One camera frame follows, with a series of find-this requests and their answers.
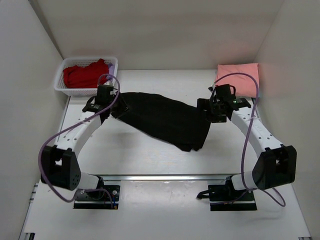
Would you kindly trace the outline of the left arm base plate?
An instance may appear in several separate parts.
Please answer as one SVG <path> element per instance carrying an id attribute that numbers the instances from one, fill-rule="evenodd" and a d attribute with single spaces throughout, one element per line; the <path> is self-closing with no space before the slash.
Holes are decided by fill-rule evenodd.
<path id="1" fill-rule="evenodd" d="M 121 182 L 104 181 L 101 186 L 105 191 L 79 193 L 73 203 L 76 210 L 118 210 Z"/>

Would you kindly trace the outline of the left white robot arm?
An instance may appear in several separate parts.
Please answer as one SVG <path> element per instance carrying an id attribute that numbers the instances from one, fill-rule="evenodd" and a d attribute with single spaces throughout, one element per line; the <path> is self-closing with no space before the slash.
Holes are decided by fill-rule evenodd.
<path id="1" fill-rule="evenodd" d="M 38 159 L 41 181 L 54 193 L 62 188 L 77 193 L 88 193 L 93 199 L 105 193 L 103 179 L 80 170 L 78 156 L 91 135 L 110 114 L 121 115 L 127 110 L 120 91 L 112 85 L 100 85 L 97 95 L 91 97 L 73 127 L 63 130 L 53 146 L 41 148 Z"/>

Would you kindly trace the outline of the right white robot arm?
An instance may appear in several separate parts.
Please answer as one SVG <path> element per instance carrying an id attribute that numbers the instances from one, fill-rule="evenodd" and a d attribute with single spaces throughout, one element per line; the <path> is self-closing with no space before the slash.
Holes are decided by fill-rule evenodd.
<path id="1" fill-rule="evenodd" d="M 205 111 L 211 123 L 231 121 L 245 135 L 244 146 L 251 145 L 257 156 L 252 170 L 245 171 L 246 150 L 242 151 L 240 173 L 228 176 L 224 184 L 210 185 L 197 198 L 234 202 L 253 190 L 265 191 L 291 184 L 296 178 L 297 151 L 275 138 L 256 115 L 256 107 L 245 98 L 237 98 L 236 88 L 219 85 L 209 99 L 199 98 L 197 108 Z"/>

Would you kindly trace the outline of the black t shirt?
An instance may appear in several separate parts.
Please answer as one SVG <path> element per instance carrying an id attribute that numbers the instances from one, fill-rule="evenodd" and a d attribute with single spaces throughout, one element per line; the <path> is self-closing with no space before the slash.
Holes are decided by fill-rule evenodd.
<path id="1" fill-rule="evenodd" d="M 160 94 L 124 92 L 117 104 L 114 118 L 184 152 L 200 150 L 211 126 L 205 111 Z"/>

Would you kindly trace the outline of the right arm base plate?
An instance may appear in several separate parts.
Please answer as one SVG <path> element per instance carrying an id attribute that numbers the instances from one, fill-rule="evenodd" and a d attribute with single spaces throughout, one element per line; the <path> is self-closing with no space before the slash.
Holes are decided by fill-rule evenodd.
<path id="1" fill-rule="evenodd" d="M 254 194 L 247 190 L 234 190 L 226 185 L 208 185 L 198 193 L 198 200 L 209 199 L 211 212 L 256 211 Z"/>

